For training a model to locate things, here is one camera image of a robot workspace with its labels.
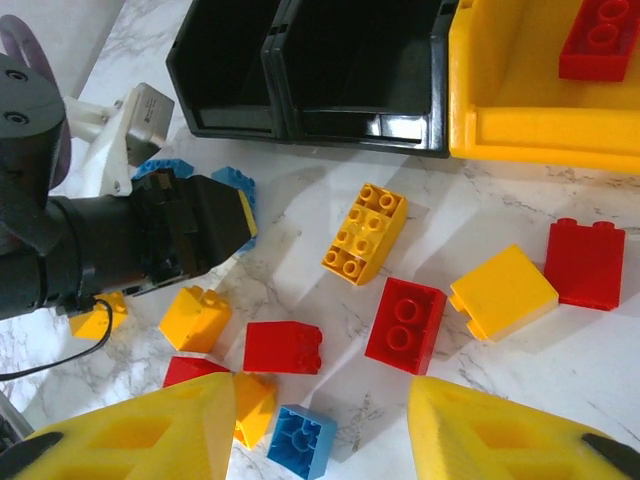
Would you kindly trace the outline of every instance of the lego stud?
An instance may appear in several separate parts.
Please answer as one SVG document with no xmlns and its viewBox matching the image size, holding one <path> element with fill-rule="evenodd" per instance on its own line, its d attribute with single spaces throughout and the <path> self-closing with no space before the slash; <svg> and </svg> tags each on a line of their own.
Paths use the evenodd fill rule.
<svg viewBox="0 0 640 480">
<path fill-rule="evenodd" d="M 578 225 L 578 221 L 573 218 L 560 218 L 556 223 L 566 227 L 575 227 Z"/>
<path fill-rule="evenodd" d="M 349 212 L 349 220 L 351 220 L 353 223 L 360 223 L 364 219 L 363 217 L 364 214 L 362 213 L 362 210 L 359 210 L 357 208 L 354 208 Z"/>
<path fill-rule="evenodd" d="M 382 226 L 382 220 L 377 217 L 370 218 L 367 223 L 367 228 L 373 232 L 379 232 L 382 230 Z"/>
<path fill-rule="evenodd" d="M 593 28 L 587 37 L 589 53 L 610 55 L 616 51 L 620 30 L 610 23 L 601 23 Z"/>
<path fill-rule="evenodd" d="M 350 243 L 351 242 L 351 234 L 349 232 L 347 232 L 346 230 L 340 230 L 338 232 L 338 235 L 336 235 L 336 240 L 338 240 L 338 242 L 342 243 L 342 244 Z"/>
<path fill-rule="evenodd" d="M 385 213 L 392 214 L 397 206 L 398 201 L 392 195 L 385 193 L 382 197 L 380 197 L 380 208 L 382 208 Z"/>
<path fill-rule="evenodd" d="M 598 9 L 598 22 L 610 23 L 620 28 L 624 25 L 628 13 L 629 2 L 627 0 L 608 0 Z"/>
<path fill-rule="evenodd" d="M 403 298 L 397 303 L 394 313 L 403 323 L 416 323 L 421 317 L 421 308 L 413 300 Z"/>
<path fill-rule="evenodd" d="M 334 268 L 341 268 L 344 265 L 346 259 L 338 255 L 338 252 L 334 252 L 333 250 L 328 252 L 324 257 L 324 262 Z"/>
<path fill-rule="evenodd" d="M 358 240 L 356 243 L 356 251 L 360 255 L 366 255 L 371 250 L 371 244 L 367 240 Z"/>
<path fill-rule="evenodd" d="M 387 345 L 396 352 L 408 350 L 413 343 L 413 333 L 408 328 L 396 325 L 387 332 Z"/>
<path fill-rule="evenodd" d="M 593 224 L 593 228 L 602 228 L 605 230 L 615 230 L 615 224 L 611 222 L 596 222 Z"/>
<path fill-rule="evenodd" d="M 362 267 L 358 265 L 356 262 L 354 262 L 353 260 L 349 260 L 344 264 L 344 267 L 342 267 L 342 271 L 348 277 L 357 278 L 358 275 L 360 275 L 360 272 L 362 271 Z"/>
<path fill-rule="evenodd" d="M 376 203 L 378 203 L 378 198 L 379 195 L 373 188 L 368 185 L 360 190 L 360 199 L 367 205 L 375 205 Z"/>
</svg>

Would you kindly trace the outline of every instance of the marble countertop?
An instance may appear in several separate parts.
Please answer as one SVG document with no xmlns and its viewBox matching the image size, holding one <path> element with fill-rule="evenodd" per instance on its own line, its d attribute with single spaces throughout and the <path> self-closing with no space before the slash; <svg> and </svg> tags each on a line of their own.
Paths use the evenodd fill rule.
<svg viewBox="0 0 640 480">
<path fill-rule="evenodd" d="M 111 104 L 140 82 L 171 94 L 164 60 L 189 0 L 127 0 L 81 96 Z M 162 156 L 209 175 L 231 165 L 258 185 L 257 247 L 195 282 L 226 295 L 234 310 L 215 353 L 241 367 L 248 321 L 295 319 L 325 336 L 317 376 L 280 376 L 279 401 L 332 416 L 339 430 L 327 479 L 415 478 L 406 396 L 411 377 L 363 356 L 386 277 L 449 285 L 517 243 L 544 260 L 549 224 L 610 220 L 627 235 L 621 306 L 611 313 L 562 305 L 499 344 L 474 341 L 448 305 L 429 375 L 582 422 L 640 448 L 640 178 L 546 165 L 428 159 L 381 153 L 195 139 L 179 107 Z M 73 171 L 61 191 L 78 182 Z M 364 182 L 402 193 L 409 220 L 375 280 L 352 287 L 320 266 Z M 180 285 L 128 299 L 130 317 L 88 358 L 2 385 L 35 428 L 162 383 L 172 347 L 157 325 Z M 0 322 L 2 370 L 49 362 L 90 342 L 72 339 L 66 318 L 40 311 Z M 230 479 L 289 479 L 235 444 Z"/>
</svg>

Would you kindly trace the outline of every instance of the blue lego brick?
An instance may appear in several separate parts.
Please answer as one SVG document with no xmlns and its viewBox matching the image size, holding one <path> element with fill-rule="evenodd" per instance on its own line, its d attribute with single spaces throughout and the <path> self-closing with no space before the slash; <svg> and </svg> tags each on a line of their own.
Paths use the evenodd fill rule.
<svg viewBox="0 0 640 480">
<path fill-rule="evenodd" d="M 338 424 L 299 405 L 283 405 L 267 457 L 303 478 L 324 475 Z"/>
<path fill-rule="evenodd" d="M 224 167 L 220 170 L 216 170 L 211 174 L 211 178 L 217 182 L 224 183 L 230 187 L 242 190 L 249 201 L 251 207 L 251 213 L 253 218 L 256 218 L 256 182 L 251 177 L 247 177 L 240 170 L 236 170 L 232 167 Z M 251 250 L 256 246 L 256 237 L 253 237 L 247 243 L 245 243 L 239 253 L 244 253 L 247 250 Z"/>
<path fill-rule="evenodd" d="M 133 180 L 144 177 L 147 173 L 155 172 L 161 168 L 170 168 L 176 175 L 176 178 L 189 178 L 193 175 L 194 168 L 184 160 L 172 158 L 166 160 L 147 160 L 138 167 L 138 171 L 133 176 Z"/>
</svg>

